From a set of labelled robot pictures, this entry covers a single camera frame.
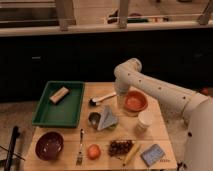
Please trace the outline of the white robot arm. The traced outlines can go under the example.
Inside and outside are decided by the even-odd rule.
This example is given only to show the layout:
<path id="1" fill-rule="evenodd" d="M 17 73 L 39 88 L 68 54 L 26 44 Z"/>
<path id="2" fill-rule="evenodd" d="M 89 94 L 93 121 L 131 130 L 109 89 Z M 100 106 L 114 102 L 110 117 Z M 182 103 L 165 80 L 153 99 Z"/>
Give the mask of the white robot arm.
<path id="1" fill-rule="evenodd" d="M 188 123 L 184 167 L 181 171 L 213 171 L 213 97 L 141 73 L 142 64 L 131 58 L 114 69 L 115 91 L 128 92 L 131 86 L 179 110 Z"/>

